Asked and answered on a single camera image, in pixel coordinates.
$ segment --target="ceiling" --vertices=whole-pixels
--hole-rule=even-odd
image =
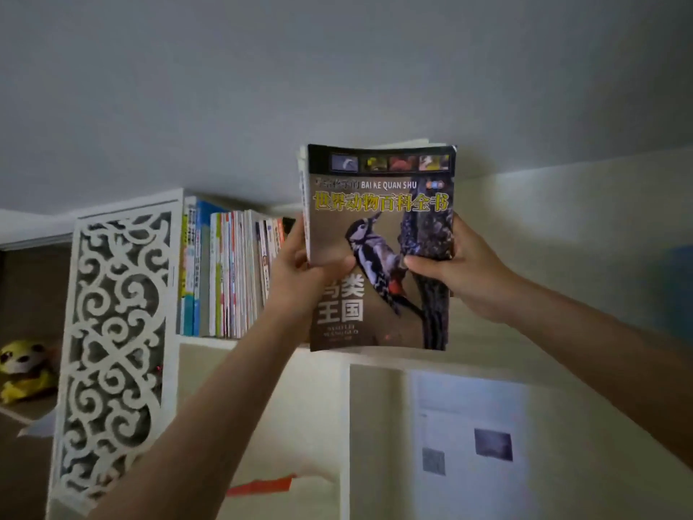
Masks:
[[[0,0],[0,208],[299,200],[303,143],[457,174],[693,142],[693,0]]]

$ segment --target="stuffed toy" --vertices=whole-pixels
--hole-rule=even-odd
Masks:
[[[10,376],[0,392],[3,403],[36,396],[57,386],[46,347],[38,341],[12,341],[2,347],[0,372]]]

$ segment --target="woodpecker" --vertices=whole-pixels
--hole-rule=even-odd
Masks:
[[[346,231],[346,241],[359,267],[394,313],[400,315],[398,305],[402,305],[423,319],[423,312],[407,299],[402,286],[407,273],[403,256],[395,253],[385,238],[373,230],[381,213],[378,211],[373,217],[355,221]]]

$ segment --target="white decorative panel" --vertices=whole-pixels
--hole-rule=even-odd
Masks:
[[[75,229],[51,493],[79,510],[111,489],[160,429],[174,210],[125,211]]]

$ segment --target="bird encyclopedia book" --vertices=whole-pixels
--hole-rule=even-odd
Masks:
[[[446,349],[450,291],[408,270],[404,257],[452,257],[456,154],[455,146],[427,140],[301,148],[308,261],[356,258],[354,269],[323,292],[311,350]]]

